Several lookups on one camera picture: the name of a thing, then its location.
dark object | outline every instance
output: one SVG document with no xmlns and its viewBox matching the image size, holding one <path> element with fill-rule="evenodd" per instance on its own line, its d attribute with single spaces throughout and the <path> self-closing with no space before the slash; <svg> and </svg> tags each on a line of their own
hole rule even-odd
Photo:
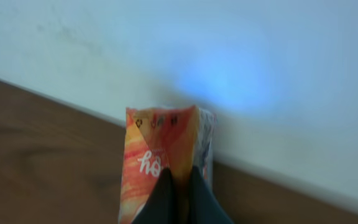
<svg viewBox="0 0 358 224">
<path fill-rule="evenodd" d="M 132 223 L 177 223 L 175 188 L 171 171 L 164 169 L 147 200 L 145 207 Z M 188 223 L 221 224 L 232 223 L 207 187 L 197 167 L 191 171 L 189 183 L 190 213 Z"/>
</svg>

folded wrapper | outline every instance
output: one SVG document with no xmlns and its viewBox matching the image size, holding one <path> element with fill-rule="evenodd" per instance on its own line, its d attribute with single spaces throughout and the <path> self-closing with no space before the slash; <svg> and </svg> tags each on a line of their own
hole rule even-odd
<svg viewBox="0 0 358 224">
<path fill-rule="evenodd" d="M 182 203 L 186 202 L 193 166 L 200 168 L 211 186 L 211 140 L 215 124 L 215 115 L 197 106 L 127 108 L 119 223 L 133 221 L 165 167 L 171 170 L 177 193 L 184 198 Z"/>
</svg>

white surface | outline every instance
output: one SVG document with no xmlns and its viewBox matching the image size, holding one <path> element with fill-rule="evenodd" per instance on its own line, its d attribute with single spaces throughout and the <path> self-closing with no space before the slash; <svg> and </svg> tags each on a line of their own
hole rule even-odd
<svg viewBox="0 0 358 224">
<path fill-rule="evenodd" d="M 119 121 L 200 103 L 217 159 L 358 200 L 356 0 L 0 0 L 0 79 Z"/>
</svg>

wood grain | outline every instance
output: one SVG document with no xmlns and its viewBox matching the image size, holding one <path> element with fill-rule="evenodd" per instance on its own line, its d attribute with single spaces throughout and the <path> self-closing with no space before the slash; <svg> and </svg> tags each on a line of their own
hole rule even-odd
<svg viewBox="0 0 358 224">
<path fill-rule="evenodd" d="M 0 82 L 0 223 L 117 223 L 124 135 Z M 358 215 L 222 164 L 213 184 L 236 223 L 358 223 Z"/>
</svg>

white wall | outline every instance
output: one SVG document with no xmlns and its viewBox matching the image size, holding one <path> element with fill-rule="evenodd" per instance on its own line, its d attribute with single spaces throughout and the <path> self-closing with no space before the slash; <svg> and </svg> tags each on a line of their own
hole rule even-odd
<svg viewBox="0 0 358 224">
<path fill-rule="evenodd" d="M 205 105 L 217 159 L 358 211 L 356 0 L 0 0 L 0 79 L 118 121 Z"/>
</svg>

